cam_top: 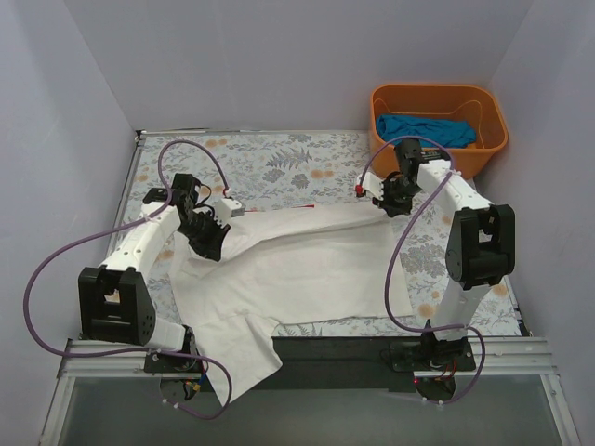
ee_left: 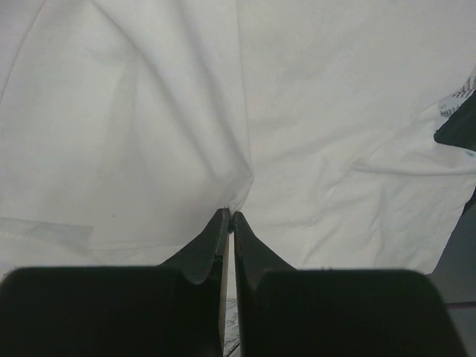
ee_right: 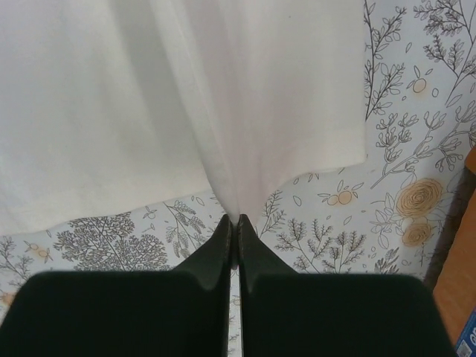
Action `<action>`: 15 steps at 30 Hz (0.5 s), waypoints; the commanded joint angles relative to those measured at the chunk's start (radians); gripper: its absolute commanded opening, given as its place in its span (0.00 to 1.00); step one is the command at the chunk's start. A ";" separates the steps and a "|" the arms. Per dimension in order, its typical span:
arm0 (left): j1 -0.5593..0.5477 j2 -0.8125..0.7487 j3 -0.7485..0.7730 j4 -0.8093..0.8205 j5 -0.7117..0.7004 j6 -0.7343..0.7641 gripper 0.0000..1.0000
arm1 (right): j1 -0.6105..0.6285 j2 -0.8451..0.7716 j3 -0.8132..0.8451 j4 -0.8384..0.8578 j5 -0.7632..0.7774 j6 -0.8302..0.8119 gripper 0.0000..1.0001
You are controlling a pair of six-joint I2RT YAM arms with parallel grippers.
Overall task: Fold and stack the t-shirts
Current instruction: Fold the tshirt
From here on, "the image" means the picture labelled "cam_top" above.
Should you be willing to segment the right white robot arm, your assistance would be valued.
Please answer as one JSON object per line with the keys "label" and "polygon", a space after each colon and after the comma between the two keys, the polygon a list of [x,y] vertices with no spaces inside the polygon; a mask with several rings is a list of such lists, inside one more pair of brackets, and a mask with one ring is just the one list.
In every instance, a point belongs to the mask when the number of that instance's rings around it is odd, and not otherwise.
{"label": "right white robot arm", "polygon": [[388,216],[420,210],[413,199],[420,191],[438,203],[452,218],[445,249],[449,275],[442,301],[417,337],[393,347],[398,370],[418,367],[442,369],[456,362],[470,362],[469,324],[491,287],[510,274],[515,265],[515,214],[507,204],[491,203],[457,174],[450,154],[439,144],[422,148],[423,137],[398,137],[394,152],[396,172],[381,181],[381,194],[373,203]]}

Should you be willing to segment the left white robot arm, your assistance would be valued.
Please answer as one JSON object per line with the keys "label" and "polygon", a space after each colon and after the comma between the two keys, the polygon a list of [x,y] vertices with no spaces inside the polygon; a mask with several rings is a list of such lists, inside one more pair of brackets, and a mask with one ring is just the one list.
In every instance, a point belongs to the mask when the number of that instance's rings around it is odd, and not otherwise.
{"label": "left white robot arm", "polygon": [[180,372],[200,371],[192,329],[156,314],[147,280],[152,266],[175,233],[199,257],[219,262],[231,219],[243,205],[224,197],[213,204],[200,199],[201,182],[177,174],[171,188],[152,188],[145,195],[140,223],[96,268],[78,277],[82,337],[152,350]]}

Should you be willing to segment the white t shirt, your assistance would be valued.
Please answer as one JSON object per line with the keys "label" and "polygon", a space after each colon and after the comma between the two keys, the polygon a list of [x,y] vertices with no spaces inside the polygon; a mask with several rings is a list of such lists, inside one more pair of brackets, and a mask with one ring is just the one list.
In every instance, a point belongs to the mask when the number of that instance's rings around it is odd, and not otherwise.
{"label": "white t shirt", "polygon": [[249,212],[232,221],[217,262],[177,237],[173,296],[212,360],[218,399],[235,400],[281,368],[272,343],[281,324],[411,315],[394,245],[389,218],[369,203]]}

